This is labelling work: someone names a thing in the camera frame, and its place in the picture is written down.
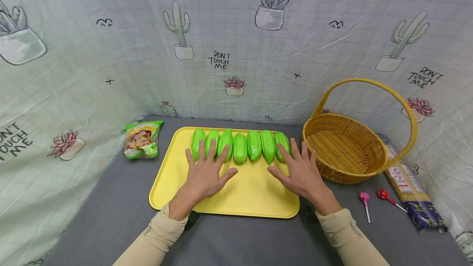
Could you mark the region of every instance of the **beige sleeve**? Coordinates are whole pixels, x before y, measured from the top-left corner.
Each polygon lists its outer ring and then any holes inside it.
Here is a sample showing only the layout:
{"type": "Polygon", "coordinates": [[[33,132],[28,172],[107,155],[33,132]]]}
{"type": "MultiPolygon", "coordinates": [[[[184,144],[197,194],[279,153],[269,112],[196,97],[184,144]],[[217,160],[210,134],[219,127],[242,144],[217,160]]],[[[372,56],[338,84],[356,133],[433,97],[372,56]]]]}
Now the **beige sleeve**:
{"type": "Polygon", "coordinates": [[[389,266],[383,256],[357,227],[348,209],[327,216],[315,212],[330,244],[345,266],[389,266]]]}
{"type": "Polygon", "coordinates": [[[114,266],[158,266],[172,244],[184,231],[188,217],[182,221],[169,219],[166,204],[149,222],[149,226],[116,260],[114,266]]]}

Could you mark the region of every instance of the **lollipop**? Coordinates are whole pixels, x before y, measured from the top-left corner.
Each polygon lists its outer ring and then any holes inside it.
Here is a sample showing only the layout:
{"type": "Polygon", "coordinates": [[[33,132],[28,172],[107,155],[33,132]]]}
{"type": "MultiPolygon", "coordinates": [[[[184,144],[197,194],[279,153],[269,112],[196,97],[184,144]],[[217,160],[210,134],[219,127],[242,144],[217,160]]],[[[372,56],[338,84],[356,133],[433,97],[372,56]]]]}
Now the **lollipop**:
{"type": "Polygon", "coordinates": [[[371,223],[370,213],[368,213],[368,200],[370,200],[370,195],[367,194],[365,191],[360,191],[358,193],[358,199],[361,200],[363,204],[365,205],[366,216],[368,217],[368,223],[371,223]]]}
{"type": "Polygon", "coordinates": [[[394,204],[395,206],[399,207],[401,210],[405,211],[407,213],[407,210],[404,209],[404,207],[399,206],[396,201],[392,200],[389,198],[389,195],[387,194],[386,190],[379,189],[376,191],[376,195],[381,198],[382,200],[388,200],[390,203],[394,204]]]}

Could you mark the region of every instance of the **flower pot drawing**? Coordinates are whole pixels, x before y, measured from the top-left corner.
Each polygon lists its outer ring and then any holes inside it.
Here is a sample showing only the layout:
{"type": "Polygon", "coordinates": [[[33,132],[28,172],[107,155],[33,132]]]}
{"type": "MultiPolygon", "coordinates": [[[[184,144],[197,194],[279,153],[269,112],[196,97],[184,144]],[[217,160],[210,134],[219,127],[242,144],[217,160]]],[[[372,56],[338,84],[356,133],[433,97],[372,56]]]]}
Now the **flower pot drawing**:
{"type": "MultiPolygon", "coordinates": [[[[411,107],[414,111],[414,116],[416,118],[417,123],[422,122],[426,117],[433,117],[433,113],[435,110],[432,110],[432,105],[426,99],[407,99],[409,107],[411,107]]],[[[404,114],[405,117],[409,117],[405,108],[402,108],[401,113],[404,114]]]]}
{"type": "Polygon", "coordinates": [[[227,95],[235,97],[243,95],[243,88],[246,86],[244,80],[233,76],[228,77],[228,79],[224,80],[223,82],[225,83],[225,92],[227,93],[227,95]]]}
{"type": "Polygon", "coordinates": [[[77,138],[71,147],[67,148],[66,151],[59,155],[59,158],[64,161],[69,161],[76,156],[77,153],[84,147],[86,141],[77,138]]]}
{"type": "Polygon", "coordinates": [[[189,14],[184,13],[184,23],[182,23],[181,18],[181,9],[177,2],[172,3],[172,22],[169,20],[169,15],[167,11],[164,11],[164,23],[166,28],[172,33],[177,34],[177,41],[179,44],[174,45],[174,52],[176,57],[179,60],[193,60],[194,52],[192,51],[192,46],[186,44],[185,33],[189,32],[191,28],[191,21],[189,19],[189,14]]]}
{"type": "Polygon", "coordinates": [[[51,145],[51,151],[47,156],[53,156],[63,161],[69,161],[79,153],[84,147],[86,142],[80,138],[77,138],[78,132],[72,132],[69,130],[68,133],[62,133],[53,139],[53,145],[51,145]]]}
{"type": "Polygon", "coordinates": [[[255,24],[258,28],[277,31],[281,29],[283,21],[283,9],[267,8],[260,5],[256,12],[255,24]]]}
{"type": "Polygon", "coordinates": [[[174,45],[174,52],[176,57],[179,60],[193,60],[194,59],[194,52],[192,51],[192,46],[186,45],[186,47],[182,47],[180,45],[174,45]]]}
{"type": "Polygon", "coordinates": [[[229,96],[239,97],[240,95],[243,95],[243,88],[235,88],[234,86],[232,86],[232,87],[226,88],[225,92],[229,96]]]}
{"type": "Polygon", "coordinates": [[[401,64],[403,57],[390,58],[388,55],[383,55],[374,68],[376,71],[394,72],[401,64]]]}
{"type": "Polygon", "coordinates": [[[276,31],[284,22],[284,7],[289,0],[260,0],[261,5],[255,15],[256,27],[276,31]]]}
{"type": "Polygon", "coordinates": [[[427,12],[423,11],[419,13],[406,28],[404,27],[406,20],[402,20],[397,25],[391,35],[391,41],[395,44],[394,49],[390,55],[383,55],[376,64],[376,67],[374,67],[375,70],[393,72],[398,68],[402,60],[404,60],[403,57],[399,57],[399,54],[405,46],[419,40],[429,27],[429,23],[421,26],[426,16],[427,12]]]}
{"type": "Polygon", "coordinates": [[[46,54],[43,40],[28,26],[28,19],[21,5],[11,11],[0,1],[0,57],[18,66],[46,54]]]}

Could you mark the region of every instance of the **green packaged snack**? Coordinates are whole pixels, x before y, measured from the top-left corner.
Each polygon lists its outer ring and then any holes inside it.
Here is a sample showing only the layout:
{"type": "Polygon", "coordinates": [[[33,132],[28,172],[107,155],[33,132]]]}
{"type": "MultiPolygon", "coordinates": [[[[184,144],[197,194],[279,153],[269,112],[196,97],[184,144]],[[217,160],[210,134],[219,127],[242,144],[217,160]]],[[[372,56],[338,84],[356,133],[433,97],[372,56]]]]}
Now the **green packaged snack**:
{"type": "Polygon", "coordinates": [[[128,159],[158,155],[158,134],[162,120],[134,123],[125,127],[125,155],[128,159]]]}
{"type": "Polygon", "coordinates": [[[266,159],[266,162],[270,164],[276,156],[276,143],[274,142],[273,134],[270,131],[264,130],[261,132],[261,145],[264,158],[266,159]]]}
{"type": "Polygon", "coordinates": [[[223,148],[225,148],[226,145],[229,145],[230,149],[228,149],[228,154],[227,154],[227,157],[225,158],[225,162],[229,161],[230,158],[232,157],[233,135],[232,135],[232,129],[231,128],[227,129],[220,136],[220,140],[218,141],[218,148],[217,148],[218,156],[220,156],[220,154],[222,154],[223,148]]]}
{"type": "Polygon", "coordinates": [[[200,141],[204,141],[205,147],[205,132],[202,129],[196,129],[194,131],[194,135],[192,136],[192,146],[191,146],[191,153],[194,161],[199,159],[199,144],[200,141]]]}
{"type": "Polygon", "coordinates": [[[250,131],[246,136],[246,146],[248,148],[248,157],[251,161],[258,160],[261,157],[261,138],[257,131],[250,131]]]}
{"type": "Polygon", "coordinates": [[[233,161],[237,164],[246,163],[246,138],[242,133],[233,137],[233,161]]]}
{"type": "MultiPolygon", "coordinates": [[[[284,149],[286,149],[287,153],[291,153],[291,149],[289,148],[289,140],[287,139],[286,135],[284,135],[282,132],[276,132],[274,133],[274,142],[281,144],[284,149]]],[[[279,161],[282,163],[286,163],[284,158],[281,155],[281,152],[279,152],[278,147],[276,147],[276,157],[278,158],[279,161]]]]}
{"type": "Polygon", "coordinates": [[[205,158],[209,156],[209,149],[210,144],[212,143],[212,139],[215,139],[215,151],[217,151],[218,139],[220,139],[220,133],[218,132],[218,130],[212,129],[207,135],[207,138],[205,140],[205,158]]]}

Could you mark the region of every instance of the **spaghetti package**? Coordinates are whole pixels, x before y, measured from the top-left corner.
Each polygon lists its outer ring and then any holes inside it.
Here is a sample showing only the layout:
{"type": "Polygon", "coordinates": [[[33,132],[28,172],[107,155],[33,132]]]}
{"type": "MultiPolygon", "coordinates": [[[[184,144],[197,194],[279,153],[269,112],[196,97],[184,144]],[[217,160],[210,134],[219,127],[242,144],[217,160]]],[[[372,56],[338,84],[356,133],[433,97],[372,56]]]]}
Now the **spaghetti package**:
{"type": "MultiPolygon", "coordinates": [[[[386,136],[378,136],[383,140],[389,158],[394,158],[398,155],[397,150],[386,136]]],[[[443,231],[447,230],[444,220],[409,167],[405,166],[401,161],[397,161],[388,167],[385,175],[404,204],[414,225],[420,229],[438,228],[443,231]]]]}
{"type": "Polygon", "coordinates": [[[128,159],[153,158],[158,155],[158,133],[162,120],[127,125],[125,155],[128,159]]]}

